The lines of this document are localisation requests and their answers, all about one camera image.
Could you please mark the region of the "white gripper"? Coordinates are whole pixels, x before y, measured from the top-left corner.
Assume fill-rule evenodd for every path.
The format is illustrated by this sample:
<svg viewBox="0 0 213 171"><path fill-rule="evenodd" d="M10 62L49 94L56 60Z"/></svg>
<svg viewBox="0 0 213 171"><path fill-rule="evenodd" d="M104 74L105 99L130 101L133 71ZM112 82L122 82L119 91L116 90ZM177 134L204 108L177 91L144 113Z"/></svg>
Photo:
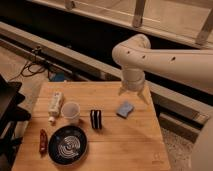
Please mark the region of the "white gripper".
<svg viewBox="0 0 213 171"><path fill-rule="evenodd" d="M119 95L122 95L127 90L139 91L138 97L145 104L149 104L149 96L146 93L146 88L143 88L145 84L145 73L141 69L124 67L122 69L122 75L122 86L119 89Z"/></svg>

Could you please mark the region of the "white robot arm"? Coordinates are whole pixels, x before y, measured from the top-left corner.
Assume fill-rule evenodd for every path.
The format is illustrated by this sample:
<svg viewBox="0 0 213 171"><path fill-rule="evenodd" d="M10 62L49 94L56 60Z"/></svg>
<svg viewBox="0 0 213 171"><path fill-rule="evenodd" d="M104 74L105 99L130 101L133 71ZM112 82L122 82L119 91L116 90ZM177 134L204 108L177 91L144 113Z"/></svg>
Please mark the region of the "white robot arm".
<svg viewBox="0 0 213 171"><path fill-rule="evenodd" d="M122 68L122 90L140 92L145 71L182 83L212 95L213 50L152 49L144 34L117 44L113 60ZM189 171L213 171L213 106L210 118L199 134L190 158Z"/></svg>

